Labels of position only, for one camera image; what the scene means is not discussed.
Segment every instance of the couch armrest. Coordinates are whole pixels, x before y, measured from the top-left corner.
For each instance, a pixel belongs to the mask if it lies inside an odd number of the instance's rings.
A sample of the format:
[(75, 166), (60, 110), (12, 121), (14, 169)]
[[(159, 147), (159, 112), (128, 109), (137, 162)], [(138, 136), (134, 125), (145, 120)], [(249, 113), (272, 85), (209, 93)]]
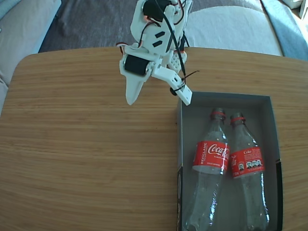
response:
[(22, 0), (0, 21), (0, 78), (9, 85), (18, 63), (42, 43), (61, 0)]

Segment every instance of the cardboard box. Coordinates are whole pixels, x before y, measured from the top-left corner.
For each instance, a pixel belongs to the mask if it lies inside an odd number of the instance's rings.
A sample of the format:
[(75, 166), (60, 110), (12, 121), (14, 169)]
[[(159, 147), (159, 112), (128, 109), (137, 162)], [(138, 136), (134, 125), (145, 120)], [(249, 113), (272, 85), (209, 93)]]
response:
[[(269, 96), (194, 92), (192, 103), (178, 106), (178, 230), (183, 231), (185, 211), (193, 198), (197, 172), (192, 170), (196, 145), (204, 134), (214, 107), (225, 109), (225, 132), (232, 142), (230, 116), (242, 112), (246, 125), (258, 142), (265, 162), (265, 198), (269, 211), (269, 231), (282, 230), (282, 169), (274, 112)], [(241, 181), (233, 179), (230, 165), (222, 183), (221, 194), (211, 231), (241, 231), (246, 208)]]

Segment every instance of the red label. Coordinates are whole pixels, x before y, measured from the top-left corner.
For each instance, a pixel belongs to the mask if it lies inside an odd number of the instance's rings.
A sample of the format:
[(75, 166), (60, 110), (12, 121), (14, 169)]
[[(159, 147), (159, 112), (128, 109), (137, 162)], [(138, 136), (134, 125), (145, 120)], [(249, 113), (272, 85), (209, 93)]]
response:
[(264, 162), (259, 147), (247, 148), (231, 154), (233, 177), (264, 171)]
[(223, 170), (228, 168), (229, 146), (217, 141), (202, 141), (197, 145), (194, 166), (218, 167)]

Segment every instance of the clear plastic bottle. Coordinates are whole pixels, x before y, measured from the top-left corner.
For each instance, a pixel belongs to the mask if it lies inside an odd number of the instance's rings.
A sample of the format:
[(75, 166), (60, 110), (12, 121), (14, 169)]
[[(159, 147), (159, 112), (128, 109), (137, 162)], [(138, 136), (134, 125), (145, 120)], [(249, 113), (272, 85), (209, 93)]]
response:
[(197, 144), (193, 169), (198, 181), (183, 230), (206, 231), (214, 221), (223, 175), (227, 171), (229, 147), (224, 132), (224, 110), (215, 108), (206, 134)]
[(264, 195), (264, 163), (261, 150), (245, 125), (242, 113), (231, 116), (234, 142), (231, 144), (231, 166), (233, 177), (243, 186), (246, 204), (245, 231), (265, 231), (269, 214)]

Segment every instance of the wood grain surface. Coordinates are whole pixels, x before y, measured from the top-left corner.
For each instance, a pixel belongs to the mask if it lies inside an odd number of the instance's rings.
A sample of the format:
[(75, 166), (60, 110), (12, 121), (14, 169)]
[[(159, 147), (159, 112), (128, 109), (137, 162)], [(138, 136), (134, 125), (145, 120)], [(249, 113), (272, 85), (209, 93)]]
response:
[[(1, 231), (174, 231), (177, 97), (151, 78), (128, 106), (116, 48), (40, 53), (17, 67), (0, 118)], [(188, 49), (189, 87), (270, 95), (284, 230), (308, 227), (308, 63)]]

